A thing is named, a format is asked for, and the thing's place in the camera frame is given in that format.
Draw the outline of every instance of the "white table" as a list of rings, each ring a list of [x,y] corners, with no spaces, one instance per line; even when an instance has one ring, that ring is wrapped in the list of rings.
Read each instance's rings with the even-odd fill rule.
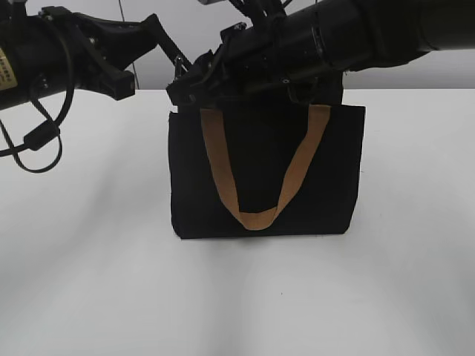
[[[368,111],[344,236],[180,241],[166,94],[78,93],[57,169],[0,160],[0,355],[475,355],[474,99],[346,92]],[[1,117],[17,141],[40,120]]]

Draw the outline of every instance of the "brown strap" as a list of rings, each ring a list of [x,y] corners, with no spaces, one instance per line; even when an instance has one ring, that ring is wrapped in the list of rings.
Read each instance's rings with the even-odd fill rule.
[[[315,156],[325,128],[330,120],[331,107],[311,105],[309,107],[309,125],[307,135],[298,146],[284,177],[281,195],[276,207],[261,213],[244,213],[239,209],[238,191],[232,175],[229,161],[226,132],[224,131],[223,113],[214,109],[201,110],[201,126],[209,163],[224,206],[244,228],[260,231],[270,227],[279,214],[294,199],[300,190],[310,163]]]

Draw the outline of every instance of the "cable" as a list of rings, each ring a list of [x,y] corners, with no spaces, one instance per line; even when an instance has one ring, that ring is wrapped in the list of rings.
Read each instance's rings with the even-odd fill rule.
[[[284,9],[285,9],[287,6],[289,6],[292,1],[294,1],[294,0],[286,0],[286,1],[284,1],[283,4],[282,4],[282,6],[284,7]]]
[[[56,120],[53,120],[53,118],[47,112],[45,107],[39,102],[39,93],[37,90],[39,88],[40,81],[43,80],[43,77],[38,76],[31,83],[31,86],[30,86],[30,101],[33,104],[33,106],[46,118],[46,121],[43,122],[37,128],[35,128],[33,131],[31,131],[27,136],[25,136],[24,143],[22,145],[15,146],[13,144],[12,139],[10,138],[10,135],[8,134],[6,127],[4,126],[3,122],[0,120],[0,129],[9,147],[8,150],[0,151],[0,157],[11,155],[13,156],[16,164],[20,168],[30,173],[40,174],[40,173],[47,172],[51,170],[52,168],[56,167],[56,165],[59,163],[60,159],[62,158],[63,146],[62,146],[59,126],[64,122],[66,116],[69,113],[69,110],[71,109],[71,105],[73,104],[74,91],[76,88],[75,88],[75,78],[74,78],[73,57],[71,55],[70,49],[68,47],[68,43],[66,42],[64,36],[61,34],[61,32],[59,32],[54,27],[53,24],[51,24],[50,21],[46,19],[42,19],[42,18],[34,18],[34,19],[35,21],[38,20],[38,21],[41,21],[43,24],[46,24],[46,27],[48,27],[48,30],[50,30],[51,33],[58,39],[60,45],[62,46],[62,49],[64,50],[66,63],[68,66],[68,83],[66,87],[65,101],[63,103],[63,106]],[[43,146],[45,146],[46,144],[48,144],[54,138],[57,138],[59,141],[59,150],[58,150],[58,154],[55,160],[51,164],[49,164],[45,168],[37,169],[37,170],[29,169],[23,164],[23,162],[21,161],[19,157],[19,153],[26,151],[27,149],[31,149],[32,151],[37,151]]]

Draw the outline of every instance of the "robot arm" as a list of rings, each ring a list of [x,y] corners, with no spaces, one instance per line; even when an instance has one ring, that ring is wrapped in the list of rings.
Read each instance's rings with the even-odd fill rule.
[[[278,0],[232,2],[253,27],[224,30],[216,54],[168,87],[174,104],[206,105],[283,85],[299,91],[334,72],[475,48],[473,0],[323,0],[290,15]]]
[[[0,0],[0,110],[32,102],[46,118],[19,146],[0,121],[10,147],[0,157],[13,155],[24,168],[20,152],[60,140],[76,88],[116,100],[134,95],[134,75],[125,69],[157,45],[175,66],[167,88],[171,101],[193,107],[283,86],[292,100],[305,98],[319,78],[333,73],[404,65],[433,50],[475,48],[474,0],[322,0],[290,15],[285,7],[292,0],[229,1],[253,26],[221,31],[222,45],[192,65],[155,15],[144,22],[110,22],[46,7],[27,16],[26,0]],[[65,103],[53,120],[39,99],[62,91]]]

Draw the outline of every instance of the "fabric bag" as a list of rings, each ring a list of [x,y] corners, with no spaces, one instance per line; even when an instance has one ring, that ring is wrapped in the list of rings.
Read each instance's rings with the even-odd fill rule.
[[[171,218],[183,239],[343,234],[358,196],[365,109],[341,77],[311,105],[273,91],[171,113]]]

